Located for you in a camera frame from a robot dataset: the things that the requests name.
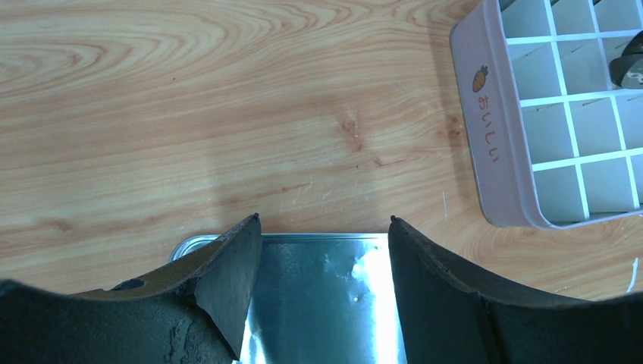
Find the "silver tin lid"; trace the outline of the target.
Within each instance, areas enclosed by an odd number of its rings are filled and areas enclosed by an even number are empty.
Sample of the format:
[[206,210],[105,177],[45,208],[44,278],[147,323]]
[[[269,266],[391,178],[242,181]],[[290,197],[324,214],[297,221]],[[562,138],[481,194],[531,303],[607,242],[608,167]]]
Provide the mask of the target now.
[[385,233],[265,234],[241,363],[404,363]]

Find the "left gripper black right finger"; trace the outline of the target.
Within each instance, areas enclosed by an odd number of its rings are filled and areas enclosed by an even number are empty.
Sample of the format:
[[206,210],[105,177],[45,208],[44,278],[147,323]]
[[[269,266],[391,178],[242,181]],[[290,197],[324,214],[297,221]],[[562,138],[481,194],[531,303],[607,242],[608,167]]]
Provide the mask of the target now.
[[590,301],[497,275],[393,217],[387,234],[410,363],[640,363],[642,295]]

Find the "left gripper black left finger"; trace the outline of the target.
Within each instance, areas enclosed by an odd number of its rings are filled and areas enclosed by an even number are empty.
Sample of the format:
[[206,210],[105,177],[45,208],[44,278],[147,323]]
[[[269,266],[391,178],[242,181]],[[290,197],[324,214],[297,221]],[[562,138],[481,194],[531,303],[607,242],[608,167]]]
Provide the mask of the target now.
[[3,363],[230,363],[240,358],[262,251],[253,214],[110,290],[1,282]]

